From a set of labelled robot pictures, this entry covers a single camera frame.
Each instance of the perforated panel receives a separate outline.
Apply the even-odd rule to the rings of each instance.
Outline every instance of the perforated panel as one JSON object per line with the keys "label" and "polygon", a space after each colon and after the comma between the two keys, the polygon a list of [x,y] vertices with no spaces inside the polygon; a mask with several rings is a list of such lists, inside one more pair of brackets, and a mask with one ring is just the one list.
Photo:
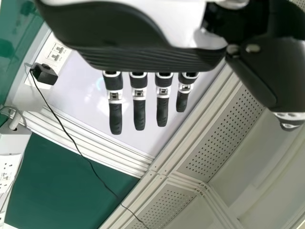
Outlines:
{"label": "perforated panel", "polygon": [[292,0],[292,2],[305,11],[305,0]]}
{"label": "perforated panel", "polygon": [[[195,193],[166,185],[159,194],[138,215],[149,229],[162,229],[171,222],[192,200]],[[126,229],[146,229],[146,227],[134,219]]]}
{"label": "perforated panel", "polygon": [[178,172],[208,182],[245,138],[263,109],[242,86]]}

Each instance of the power cord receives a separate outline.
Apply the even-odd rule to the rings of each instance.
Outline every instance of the power cord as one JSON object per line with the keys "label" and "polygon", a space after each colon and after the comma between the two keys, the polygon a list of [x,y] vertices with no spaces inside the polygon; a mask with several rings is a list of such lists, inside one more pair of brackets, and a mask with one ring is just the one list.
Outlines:
{"label": "power cord", "polygon": [[[115,198],[116,198],[117,200],[120,200],[119,196],[116,195],[116,194],[107,186],[107,184],[100,178],[100,176],[96,173],[96,171],[95,171],[95,169],[94,169],[94,167],[93,167],[91,161],[90,161],[88,158],[86,158],[86,157],[80,152],[80,150],[79,150],[79,148],[78,148],[76,142],[75,142],[74,139],[71,137],[71,135],[66,131],[66,129],[65,129],[65,127],[63,126],[63,124],[61,123],[59,117],[55,114],[55,112],[54,112],[54,111],[52,110],[52,108],[49,106],[47,100],[45,99],[45,97],[44,97],[43,94],[41,93],[39,87],[38,87],[37,84],[36,84],[36,81],[35,81],[35,78],[34,78],[32,72],[33,72],[33,69],[30,69],[30,75],[31,75],[31,77],[32,77],[32,79],[33,79],[33,82],[34,82],[34,85],[35,85],[36,89],[38,90],[39,94],[41,95],[42,99],[43,99],[44,102],[46,103],[47,107],[49,108],[49,110],[51,111],[51,113],[53,114],[53,116],[56,118],[56,120],[57,120],[58,123],[60,124],[62,130],[65,132],[65,134],[67,135],[67,137],[73,142],[73,144],[74,144],[74,146],[75,146],[77,152],[81,155],[81,157],[82,157],[83,159],[85,159],[85,160],[90,164],[90,167],[91,167],[93,173],[94,173],[95,176],[100,180],[100,182],[102,182],[102,184],[105,186],[105,188],[106,188],[109,192],[111,192],[111,193],[115,196]],[[130,213],[132,213],[133,216],[134,216],[140,223],[142,223],[142,224],[146,227],[146,229],[149,229],[148,226],[146,226],[146,224],[145,224],[142,220],[140,220],[140,219],[139,219],[130,209],[128,209],[127,207],[125,207],[122,203],[120,203],[120,205],[121,205],[123,208],[125,208],[126,210],[128,210]]]}

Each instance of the power outlet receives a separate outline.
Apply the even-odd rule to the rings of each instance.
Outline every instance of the power outlet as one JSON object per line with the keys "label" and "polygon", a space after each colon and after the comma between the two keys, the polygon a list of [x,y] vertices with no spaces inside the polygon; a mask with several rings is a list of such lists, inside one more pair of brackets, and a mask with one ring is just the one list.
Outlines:
{"label": "power outlet", "polygon": [[5,213],[6,213],[6,211],[0,212],[0,227],[3,226],[3,224],[4,224]]}
{"label": "power outlet", "polygon": [[[49,65],[59,76],[59,72],[63,67],[64,63],[67,61],[69,55],[71,53],[71,49],[62,44],[53,33],[51,33],[46,40],[43,48],[39,52],[35,62],[40,64]],[[25,84],[29,86],[35,86],[32,77],[28,75],[25,80]],[[36,84],[41,89],[49,90],[51,88],[50,85],[45,83],[40,83],[36,81]]]}
{"label": "power outlet", "polygon": [[17,173],[21,154],[0,156],[0,193],[6,193]]}

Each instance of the charger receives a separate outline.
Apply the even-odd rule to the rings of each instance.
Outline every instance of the charger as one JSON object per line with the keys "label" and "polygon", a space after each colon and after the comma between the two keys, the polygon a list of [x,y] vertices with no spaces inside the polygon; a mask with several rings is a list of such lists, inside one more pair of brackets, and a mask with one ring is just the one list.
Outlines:
{"label": "charger", "polygon": [[35,63],[31,68],[33,76],[40,83],[54,85],[58,79],[56,72],[47,64]]}

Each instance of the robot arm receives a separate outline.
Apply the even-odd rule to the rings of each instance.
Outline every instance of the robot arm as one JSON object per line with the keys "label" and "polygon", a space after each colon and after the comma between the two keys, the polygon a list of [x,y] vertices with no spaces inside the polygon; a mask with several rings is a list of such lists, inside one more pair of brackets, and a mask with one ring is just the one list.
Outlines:
{"label": "robot arm", "polygon": [[305,15],[287,0],[35,0],[94,68],[206,72],[225,56],[284,130],[305,121]]}

